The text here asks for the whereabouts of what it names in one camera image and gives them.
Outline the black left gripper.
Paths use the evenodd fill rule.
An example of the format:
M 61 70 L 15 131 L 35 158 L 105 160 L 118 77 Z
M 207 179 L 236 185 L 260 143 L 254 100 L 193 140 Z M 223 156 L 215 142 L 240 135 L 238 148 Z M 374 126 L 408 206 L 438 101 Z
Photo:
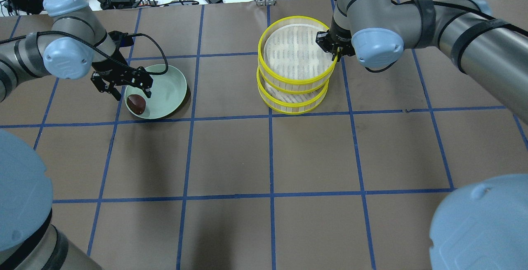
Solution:
M 144 67 L 114 68 L 92 66 L 94 72 L 91 75 L 91 82 L 100 93 L 120 93 L 120 87 L 131 84 L 131 94 L 137 94 L 150 99 L 153 78 Z

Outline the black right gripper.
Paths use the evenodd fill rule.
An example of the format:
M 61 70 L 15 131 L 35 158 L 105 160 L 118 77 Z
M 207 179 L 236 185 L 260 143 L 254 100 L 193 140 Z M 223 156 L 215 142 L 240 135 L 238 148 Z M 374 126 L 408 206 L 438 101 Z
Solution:
M 323 52 L 332 54 L 332 61 L 340 62 L 341 56 L 355 56 L 351 43 L 351 32 L 337 26 L 326 31 L 318 31 L 316 44 Z

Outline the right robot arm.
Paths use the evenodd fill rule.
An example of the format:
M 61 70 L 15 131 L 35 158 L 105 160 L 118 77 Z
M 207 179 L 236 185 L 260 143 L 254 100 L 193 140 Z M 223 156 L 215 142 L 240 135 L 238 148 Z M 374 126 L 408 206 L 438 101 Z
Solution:
M 431 47 L 385 72 L 342 61 L 372 267 L 526 270 L 527 42 L 437 6 Z

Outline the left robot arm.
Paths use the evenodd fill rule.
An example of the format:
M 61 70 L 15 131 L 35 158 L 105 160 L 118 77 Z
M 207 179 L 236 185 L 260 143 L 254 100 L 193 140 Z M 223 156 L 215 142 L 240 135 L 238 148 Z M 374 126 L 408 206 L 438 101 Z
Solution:
M 53 223 L 52 180 L 36 148 L 52 125 L 51 106 L 58 82 L 87 75 L 100 93 L 121 99 L 121 86 L 151 97 L 153 77 L 130 67 L 122 46 L 135 34 L 108 31 L 87 0 L 43 0 L 51 29 L 1 41 L 1 101 L 34 80 L 55 77 L 37 137 L 26 143 L 1 129 L 1 268 L 2 270 L 100 270 L 88 253 Z

